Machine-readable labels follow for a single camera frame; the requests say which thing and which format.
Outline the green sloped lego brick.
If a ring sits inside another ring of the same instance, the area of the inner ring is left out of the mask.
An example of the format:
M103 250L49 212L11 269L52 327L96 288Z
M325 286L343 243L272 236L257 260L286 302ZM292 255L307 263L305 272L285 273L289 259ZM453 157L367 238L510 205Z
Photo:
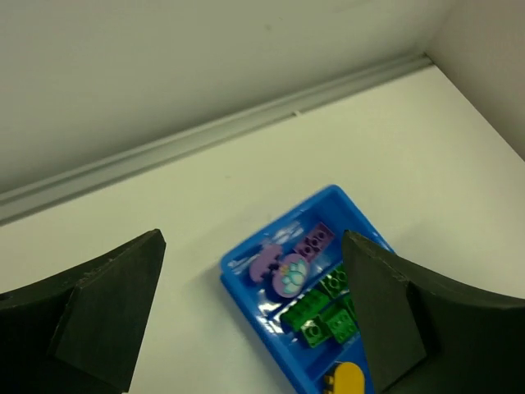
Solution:
M357 325L346 309L333 309L323 319L330 333L339 344L346 343L358 332Z

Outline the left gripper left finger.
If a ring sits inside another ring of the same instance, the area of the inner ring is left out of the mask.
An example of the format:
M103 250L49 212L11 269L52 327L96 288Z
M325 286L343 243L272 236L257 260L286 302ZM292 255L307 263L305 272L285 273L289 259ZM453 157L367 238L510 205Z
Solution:
M162 270L160 230L1 295L3 393L127 393Z

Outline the green small lego brick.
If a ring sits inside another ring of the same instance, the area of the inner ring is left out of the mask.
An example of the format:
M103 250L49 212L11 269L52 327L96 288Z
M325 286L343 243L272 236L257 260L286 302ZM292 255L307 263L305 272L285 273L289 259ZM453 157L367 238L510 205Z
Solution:
M308 320L301 328L301 335L309 348L316 348L331 337L331 332L320 316Z

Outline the yellow oval lego piece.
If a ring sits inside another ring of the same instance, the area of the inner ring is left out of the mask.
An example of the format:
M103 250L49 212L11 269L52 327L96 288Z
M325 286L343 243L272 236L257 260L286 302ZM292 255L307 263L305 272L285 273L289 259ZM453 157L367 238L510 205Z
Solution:
M366 380L363 371L352 362L338 363L324 376L324 394L364 394Z

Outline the green striped lego brick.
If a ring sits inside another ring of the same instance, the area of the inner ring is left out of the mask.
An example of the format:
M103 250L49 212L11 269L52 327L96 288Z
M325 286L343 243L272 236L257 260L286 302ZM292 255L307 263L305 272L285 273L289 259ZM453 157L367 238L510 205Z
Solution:
M318 283L319 288L331 299L336 299L341 293L349 290L345 269L342 264L331 270Z

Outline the purple round lego piece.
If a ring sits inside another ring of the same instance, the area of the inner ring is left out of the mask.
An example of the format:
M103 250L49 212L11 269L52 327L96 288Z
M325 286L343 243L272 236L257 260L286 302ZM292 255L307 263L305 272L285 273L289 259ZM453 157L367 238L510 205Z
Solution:
M293 298L303 289L309 273L309 263L300 254L288 254L274 272L272 287L278 296Z

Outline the purple square lego brick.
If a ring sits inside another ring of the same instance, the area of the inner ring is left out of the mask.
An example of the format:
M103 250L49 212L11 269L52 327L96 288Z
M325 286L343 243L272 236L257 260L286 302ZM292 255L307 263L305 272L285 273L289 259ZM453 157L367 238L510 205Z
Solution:
M334 240L334 237L334 233L320 222L296 244L294 252L311 262Z

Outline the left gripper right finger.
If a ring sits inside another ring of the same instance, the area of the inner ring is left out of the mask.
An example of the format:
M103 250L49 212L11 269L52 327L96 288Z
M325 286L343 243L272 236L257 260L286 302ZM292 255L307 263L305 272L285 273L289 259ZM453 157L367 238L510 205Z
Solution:
M524 301L455 281L354 231L342 254L377 393L522 393Z

